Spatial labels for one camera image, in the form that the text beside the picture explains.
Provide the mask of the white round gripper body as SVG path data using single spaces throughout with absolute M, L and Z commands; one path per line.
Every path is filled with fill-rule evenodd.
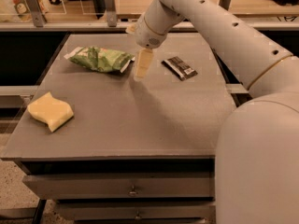
M 166 39 L 166 35 L 158 35 L 151 31 L 146 24 L 145 15 L 142 14 L 135 24 L 135 41 L 142 48 L 157 49 Z

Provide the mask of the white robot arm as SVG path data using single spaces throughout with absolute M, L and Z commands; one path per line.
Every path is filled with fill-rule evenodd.
M 217 224 L 299 224 L 299 59 L 210 0 L 153 0 L 134 29 L 156 49 L 188 20 L 249 95 L 216 146 Z

